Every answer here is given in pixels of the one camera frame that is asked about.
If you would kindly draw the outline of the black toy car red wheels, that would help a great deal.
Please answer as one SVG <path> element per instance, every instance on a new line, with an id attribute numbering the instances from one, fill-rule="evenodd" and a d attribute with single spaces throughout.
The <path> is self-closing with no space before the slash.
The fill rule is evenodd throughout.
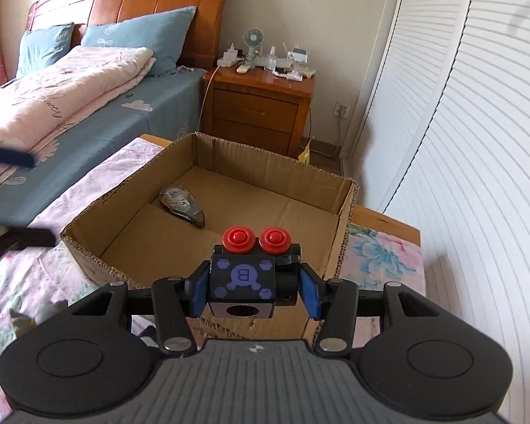
<path id="1" fill-rule="evenodd" d="M 255 234 L 233 226 L 214 247 L 207 304 L 217 318 L 270 319 L 279 306 L 298 299 L 300 245 L 283 228 Z"/>

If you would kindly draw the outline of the floral pink tablecloth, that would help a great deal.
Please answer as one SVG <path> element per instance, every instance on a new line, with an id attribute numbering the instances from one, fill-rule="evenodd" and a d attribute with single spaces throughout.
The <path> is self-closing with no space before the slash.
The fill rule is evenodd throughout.
<path id="1" fill-rule="evenodd" d="M 167 147 L 166 140 L 141 136 L 102 162 L 40 213 L 38 225 L 60 232 L 91 202 L 107 193 Z M 372 210 L 356 206 L 348 228 L 350 243 L 342 275 L 366 289 L 397 279 L 419 293 L 426 291 L 420 232 Z M 13 316 L 33 321 L 43 304 L 75 302 L 94 291 L 64 244 L 53 249 L 26 249 L 0 261 L 0 355 L 15 339 Z M 0 422 L 10 408 L 0 388 Z"/>

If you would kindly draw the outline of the brown cardboard box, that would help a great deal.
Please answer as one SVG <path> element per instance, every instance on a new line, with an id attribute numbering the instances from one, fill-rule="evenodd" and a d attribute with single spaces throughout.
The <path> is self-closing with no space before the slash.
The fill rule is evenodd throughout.
<path id="1" fill-rule="evenodd" d="M 203 210 L 198 229 L 160 202 L 168 186 L 190 191 Z M 161 151 L 64 228 L 62 239 L 83 274 L 100 286 L 115 281 L 143 295 L 131 313 L 156 325 L 152 284 L 187 278 L 233 226 L 255 234 L 278 227 L 300 245 L 301 259 L 323 279 L 335 278 L 347 243 L 357 185 L 346 178 L 261 148 L 193 133 Z M 312 340 L 320 325 L 303 304 L 279 306 L 270 319 L 224 319 L 205 309 L 187 320 L 204 338 Z"/>

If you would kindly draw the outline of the pink floral quilt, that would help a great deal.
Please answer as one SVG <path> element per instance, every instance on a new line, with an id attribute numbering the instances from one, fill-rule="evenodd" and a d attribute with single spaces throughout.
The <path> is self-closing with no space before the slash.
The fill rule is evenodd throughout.
<path id="1" fill-rule="evenodd" d="M 155 62 L 146 47 L 73 48 L 51 66 L 0 88 L 0 143 L 33 150 L 137 85 Z"/>

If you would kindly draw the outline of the blue pillow left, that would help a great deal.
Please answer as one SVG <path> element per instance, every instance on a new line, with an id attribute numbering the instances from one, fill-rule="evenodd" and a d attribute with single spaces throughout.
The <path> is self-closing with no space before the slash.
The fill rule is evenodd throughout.
<path id="1" fill-rule="evenodd" d="M 71 49 L 74 24 L 25 31 L 20 40 L 16 78 L 53 65 Z"/>

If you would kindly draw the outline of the blue pillow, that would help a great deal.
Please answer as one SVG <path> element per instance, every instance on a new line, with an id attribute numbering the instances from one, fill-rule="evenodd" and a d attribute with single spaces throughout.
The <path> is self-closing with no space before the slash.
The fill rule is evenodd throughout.
<path id="1" fill-rule="evenodd" d="M 71 49 L 74 24 L 25 31 L 20 40 L 16 78 L 53 65 Z"/>
<path id="2" fill-rule="evenodd" d="M 156 58 L 150 76 L 172 74 L 177 70 L 196 11 L 195 6 L 187 6 L 117 23 L 90 25 L 80 44 L 86 47 L 149 48 Z"/>

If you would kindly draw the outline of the wooden nightstand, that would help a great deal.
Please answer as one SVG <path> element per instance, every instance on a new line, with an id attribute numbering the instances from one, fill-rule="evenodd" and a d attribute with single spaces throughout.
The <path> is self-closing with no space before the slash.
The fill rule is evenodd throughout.
<path id="1" fill-rule="evenodd" d="M 208 135 L 296 158 L 315 80 L 289 81 L 267 70 L 218 67 L 204 76 L 199 129 Z"/>

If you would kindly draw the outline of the white louvered wardrobe doors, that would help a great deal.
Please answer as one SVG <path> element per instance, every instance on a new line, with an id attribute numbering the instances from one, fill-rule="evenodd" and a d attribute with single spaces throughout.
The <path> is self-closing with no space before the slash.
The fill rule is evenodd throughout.
<path id="1" fill-rule="evenodd" d="M 397 0 L 352 166 L 428 296 L 530 356 L 530 0 Z"/>

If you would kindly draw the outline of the blue pillow right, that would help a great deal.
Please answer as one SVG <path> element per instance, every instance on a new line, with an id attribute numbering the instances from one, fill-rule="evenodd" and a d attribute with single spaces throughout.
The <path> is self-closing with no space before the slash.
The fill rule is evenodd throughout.
<path id="1" fill-rule="evenodd" d="M 80 44 L 86 47 L 149 48 L 156 58 L 150 76 L 172 74 L 177 70 L 196 11 L 195 6 L 187 6 L 117 23 L 90 25 Z"/>

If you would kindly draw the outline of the clear spray bottle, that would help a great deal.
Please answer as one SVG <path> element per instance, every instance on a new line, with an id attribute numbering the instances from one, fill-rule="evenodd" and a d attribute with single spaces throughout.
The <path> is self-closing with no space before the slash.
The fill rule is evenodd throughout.
<path id="1" fill-rule="evenodd" d="M 277 68 L 277 55 L 276 55 L 276 47 L 272 46 L 270 48 L 270 52 L 268 55 L 266 55 L 266 63 L 265 63 L 265 69 L 267 71 L 273 72 Z"/>

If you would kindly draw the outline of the white power strip charger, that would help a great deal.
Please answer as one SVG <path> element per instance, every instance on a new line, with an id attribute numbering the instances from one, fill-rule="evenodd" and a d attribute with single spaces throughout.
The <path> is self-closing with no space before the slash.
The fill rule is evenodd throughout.
<path id="1" fill-rule="evenodd" d="M 221 58 L 217 60 L 217 66 L 220 68 L 230 68 L 242 60 L 243 55 L 239 54 L 239 50 L 231 43 L 230 48 L 224 51 Z"/>

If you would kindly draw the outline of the small green desk fan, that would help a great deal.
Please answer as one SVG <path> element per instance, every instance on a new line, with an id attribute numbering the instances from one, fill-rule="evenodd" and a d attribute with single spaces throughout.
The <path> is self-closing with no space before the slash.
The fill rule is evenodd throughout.
<path id="1" fill-rule="evenodd" d="M 264 41 L 264 33 L 258 28 L 250 28 L 244 32 L 243 42 L 248 48 L 246 54 L 246 64 L 254 64 L 257 57 L 257 50 L 262 46 Z"/>

